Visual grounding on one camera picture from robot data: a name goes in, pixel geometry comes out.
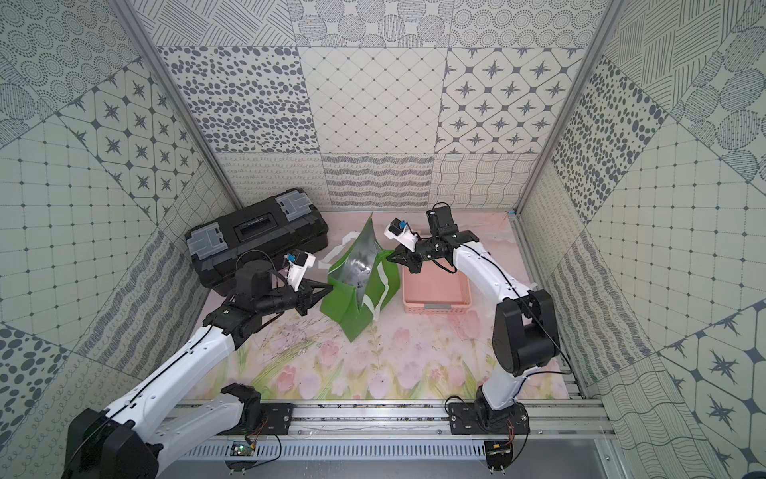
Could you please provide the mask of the green insulated delivery bag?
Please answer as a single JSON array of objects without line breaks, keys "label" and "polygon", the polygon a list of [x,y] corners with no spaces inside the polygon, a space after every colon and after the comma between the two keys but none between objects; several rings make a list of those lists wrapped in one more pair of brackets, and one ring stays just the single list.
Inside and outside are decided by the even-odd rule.
[{"label": "green insulated delivery bag", "polygon": [[320,311],[350,342],[380,319],[400,289],[399,269],[387,259],[391,253],[392,249],[380,245],[373,217],[369,216],[351,245],[329,268],[327,283],[332,291],[322,300]]}]

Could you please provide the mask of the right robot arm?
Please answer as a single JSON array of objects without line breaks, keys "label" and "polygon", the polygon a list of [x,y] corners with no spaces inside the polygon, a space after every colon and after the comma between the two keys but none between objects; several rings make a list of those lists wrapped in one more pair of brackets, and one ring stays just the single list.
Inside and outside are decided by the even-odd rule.
[{"label": "right robot arm", "polygon": [[420,273],[425,263],[439,265],[444,259],[448,273],[466,275],[496,303],[492,347],[497,365],[478,387],[469,421],[482,432],[527,434],[529,413],[519,396],[529,379],[545,374],[549,362],[562,353],[554,300],[547,291],[529,289],[507,273],[479,237],[459,228],[448,204],[436,203],[426,216],[426,237],[401,219],[386,227],[385,236],[398,243],[387,261]]}]

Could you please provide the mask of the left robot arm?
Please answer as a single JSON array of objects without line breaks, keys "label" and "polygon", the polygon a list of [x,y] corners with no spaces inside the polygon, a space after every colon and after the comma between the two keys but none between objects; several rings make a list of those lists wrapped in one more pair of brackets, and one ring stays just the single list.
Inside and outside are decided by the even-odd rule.
[{"label": "left robot arm", "polygon": [[155,478],[217,433],[265,429],[261,394],[232,383],[195,411],[168,414],[219,363],[251,336],[293,309],[306,315],[331,285],[307,279],[314,255],[293,251],[283,275],[271,261],[251,261],[235,275],[233,294],[157,370],[101,411],[87,408],[70,424],[65,478]]}]

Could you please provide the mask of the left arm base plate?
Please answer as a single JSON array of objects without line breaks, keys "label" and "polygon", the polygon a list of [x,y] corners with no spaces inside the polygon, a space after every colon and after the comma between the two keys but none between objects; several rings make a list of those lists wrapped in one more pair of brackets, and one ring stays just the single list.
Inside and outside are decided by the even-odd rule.
[{"label": "left arm base plate", "polygon": [[287,435],[292,421],[293,403],[259,403],[245,407],[235,427],[221,435],[275,434]]}]

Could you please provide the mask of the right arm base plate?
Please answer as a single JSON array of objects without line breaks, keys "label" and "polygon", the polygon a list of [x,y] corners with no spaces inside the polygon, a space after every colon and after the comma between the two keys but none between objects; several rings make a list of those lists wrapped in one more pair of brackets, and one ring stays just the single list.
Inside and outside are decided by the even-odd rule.
[{"label": "right arm base plate", "polygon": [[454,401],[445,405],[453,435],[508,435],[530,433],[530,414],[522,403],[502,410],[480,403]]}]

